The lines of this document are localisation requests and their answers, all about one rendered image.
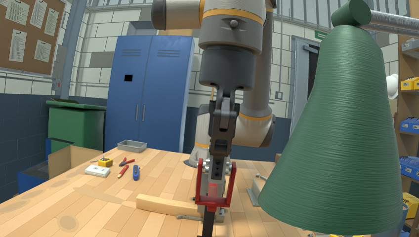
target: pinned paper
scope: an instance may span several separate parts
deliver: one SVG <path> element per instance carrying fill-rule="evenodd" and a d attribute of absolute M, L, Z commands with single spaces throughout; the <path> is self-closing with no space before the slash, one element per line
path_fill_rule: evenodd
<path fill-rule="evenodd" d="M 0 0 L 0 4 L 7 7 L 9 5 L 9 0 Z"/>
<path fill-rule="evenodd" d="M 45 34 L 54 36 L 55 34 L 55 27 L 57 26 L 58 21 L 58 11 L 53 9 L 48 10 L 48 16 L 46 18 L 46 25 L 45 25 Z"/>
<path fill-rule="evenodd" d="M 28 12 L 29 5 L 22 1 L 10 0 L 6 11 L 6 19 L 26 26 Z"/>
<path fill-rule="evenodd" d="M 39 29 L 42 27 L 43 18 L 45 16 L 46 11 L 46 2 L 42 0 L 36 0 L 34 10 L 32 11 L 31 21 L 29 22 L 31 25 L 38 27 Z"/>
<path fill-rule="evenodd" d="M 35 59 L 48 62 L 51 53 L 51 44 L 38 40 L 37 48 L 35 49 Z"/>
<path fill-rule="evenodd" d="M 25 52 L 26 33 L 13 30 L 12 44 L 10 46 L 9 61 L 23 63 L 23 54 Z"/>

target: pliers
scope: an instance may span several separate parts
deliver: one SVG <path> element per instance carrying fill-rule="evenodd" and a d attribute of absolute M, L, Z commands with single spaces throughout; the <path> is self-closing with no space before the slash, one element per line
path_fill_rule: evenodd
<path fill-rule="evenodd" d="M 131 163 L 133 161 L 135 161 L 135 159 L 130 159 L 130 160 L 126 161 L 126 157 L 125 157 L 124 160 L 119 164 L 119 166 L 124 166 L 124 165 L 126 165 L 128 163 Z"/>

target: green dumpster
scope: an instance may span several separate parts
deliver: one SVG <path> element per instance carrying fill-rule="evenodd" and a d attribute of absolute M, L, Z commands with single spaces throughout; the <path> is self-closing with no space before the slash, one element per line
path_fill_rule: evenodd
<path fill-rule="evenodd" d="M 48 137 L 74 142 L 72 145 L 103 151 L 106 107 L 58 101 L 49 108 Z M 70 144 L 51 141 L 51 153 Z"/>

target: red pencil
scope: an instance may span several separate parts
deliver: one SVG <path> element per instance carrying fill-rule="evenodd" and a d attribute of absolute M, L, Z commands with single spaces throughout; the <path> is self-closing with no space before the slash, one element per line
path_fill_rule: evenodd
<path fill-rule="evenodd" d="M 119 173 L 119 175 L 118 175 L 118 178 L 120 178 L 124 173 L 125 173 L 125 171 L 128 169 L 128 167 L 129 167 L 129 165 L 126 165 L 123 169 L 122 169 L 122 171 Z"/>

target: green exit sign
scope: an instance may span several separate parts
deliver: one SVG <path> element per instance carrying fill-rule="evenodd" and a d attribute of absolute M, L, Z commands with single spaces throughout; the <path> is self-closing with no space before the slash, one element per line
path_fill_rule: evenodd
<path fill-rule="evenodd" d="M 327 36 L 326 33 L 320 31 L 314 31 L 314 38 L 323 40 Z"/>

